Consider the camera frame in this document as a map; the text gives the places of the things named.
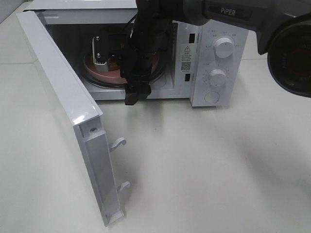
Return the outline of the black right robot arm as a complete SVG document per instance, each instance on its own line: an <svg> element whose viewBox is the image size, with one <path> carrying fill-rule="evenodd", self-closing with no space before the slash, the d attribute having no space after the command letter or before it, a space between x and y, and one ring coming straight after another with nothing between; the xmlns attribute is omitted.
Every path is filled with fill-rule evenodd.
<svg viewBox="0 0 311 233"><path fill-rule="evenodd" d="M311 95L311 3L308 0L138 0L123 49L116 51L126 79L125 104L151 93L152 62L168 25L201 26L209 20L254 31L274 80L298 96Z"/></svg>

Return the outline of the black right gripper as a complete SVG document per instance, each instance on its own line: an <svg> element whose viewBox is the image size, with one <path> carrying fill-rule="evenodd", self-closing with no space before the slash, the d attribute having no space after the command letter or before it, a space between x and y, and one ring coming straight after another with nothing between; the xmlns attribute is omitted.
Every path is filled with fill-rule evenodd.
<svg viewBox="0 0 311 233"><path fill-rule="evenodd" d="M136 21L130 35L118 26L106 28L108 57L123 56L121 75L128 80L125 85L125 105L135 105L151 94L148 79L153 60L167 37L170 25L170 21Z"/></svg>

